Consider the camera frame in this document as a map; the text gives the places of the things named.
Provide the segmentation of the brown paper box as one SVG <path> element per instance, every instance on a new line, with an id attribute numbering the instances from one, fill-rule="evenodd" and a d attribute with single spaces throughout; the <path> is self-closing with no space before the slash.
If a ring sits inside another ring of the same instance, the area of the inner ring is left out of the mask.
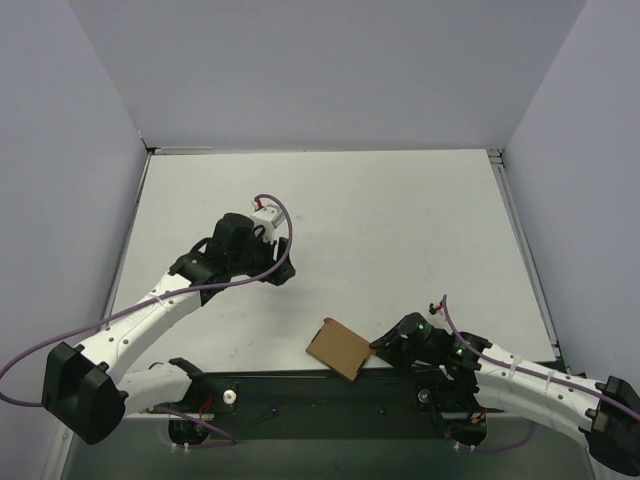
<path id="1" fill-rule="evenodd" d="M 370 343 L 337 320 L 325 318 L 306 353 L 349 382 L 354 382 L 373 354 Z"/>

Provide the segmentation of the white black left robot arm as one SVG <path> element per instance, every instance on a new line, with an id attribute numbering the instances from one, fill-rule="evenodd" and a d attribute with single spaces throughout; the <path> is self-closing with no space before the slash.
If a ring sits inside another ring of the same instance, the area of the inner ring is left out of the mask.
<path id="1" fill-rule="evenodd" d="M 94 445 L 128 415 L 165 404 L 193 411 L 215 397 L 205 373 L 183 358 L 145 371 L 130 367 L 177 322 L 230 288 L 259 281 L 280 286 L 293 278 L 292 223 L 275 205 L 248 216 L 227 213 L 211 236 L 180 256 L 154 288 L 118 319 L 75 346 L 61 342 L 46 360 L 42 404 L 80 439 Z"/>

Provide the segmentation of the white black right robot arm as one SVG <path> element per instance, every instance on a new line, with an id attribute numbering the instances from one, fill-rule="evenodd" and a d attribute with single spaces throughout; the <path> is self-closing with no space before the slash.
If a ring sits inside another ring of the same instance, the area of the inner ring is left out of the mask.
<path id="1" fill-rule="evenodd" d="M 598 381 L 523 359 L 489 340 L 440 327 L 418 312 L 374 340 L 374 354 L 409 373 L 437 367 L 463 399 L 553 429 L 622 475 L 639 474 L 639 395 L 616 376 Z"/>

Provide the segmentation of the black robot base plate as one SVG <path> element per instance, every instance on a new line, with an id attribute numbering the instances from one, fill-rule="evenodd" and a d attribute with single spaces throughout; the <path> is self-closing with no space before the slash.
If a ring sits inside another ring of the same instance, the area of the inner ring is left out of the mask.
<path id="1" fill-rule="evenodd" d="M 206 373 L 171 409 L 240 441 L 426 440 L 480 444 L 486 411 L 439 370 L 366 369 L 349 382 L 329 370 Z"/>

